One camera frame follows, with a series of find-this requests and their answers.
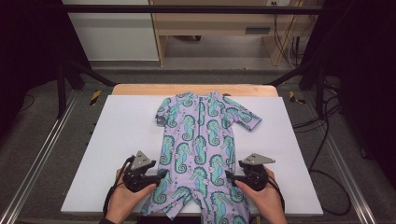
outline person's right hand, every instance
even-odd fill
[[[275,180],[274,172],[265,166],[264,168],[267,174]],[[262,216],[270,223],[288,223],[283,213],[280,197],[272,185],[267,184],[261,191],[256,191],[241,181],[235,180],[235,184],[256,204]]]

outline black horizontal bar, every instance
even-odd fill
[[[201,14],[295,14],[319,15],[342,10],[323,7],[245,6],[127,6],[127,5],[44,5],[41,9],[73,13],[201,13]]]

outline human hand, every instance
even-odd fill
[[[267,174],[275,180],[274,172],[265,166],[264,168]],[[267,183],[267,186],[260,191],[251,189],[247,184],[238,180],[235,180],[235,184],[256,204],[260,213],[270,223],[288,223],[283,213],[279,194],[271,184]]]
[[[123,171],[119,169],[116,176],[119,176],[120,172]],[[134,207],[157,187],[155,184],[151,184],[133,193],[122,183],[122,177],[123,174],[110,198],[106,214],[106,219],[116,224],[122,223],[131,214]]]

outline short sleeve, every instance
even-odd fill
[[[157,120],[157,124],[159,126],[165,126],[166,121],[168,121],[169,117],[169,104],[171,103],[171,98],[166,98],[163,100],[163,103],[157,110],[155,115],[155,119]]]
[[[234,100],[223,97],[226,103],[226,112],[232,118],[233,122],[239,123],[244,128],[252,131],[258,123],[262,121],[257,115],[253,114],[248,109],[244,108]]]

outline person's left hand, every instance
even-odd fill
[[[131,214],[134,207],[157,187],[155,184],[151,184],[133,193],[122,183],[122,177],[123,174],[118,183],[120,185],[114,190],[107,208],[106,219],[114,223],[122,223]]]

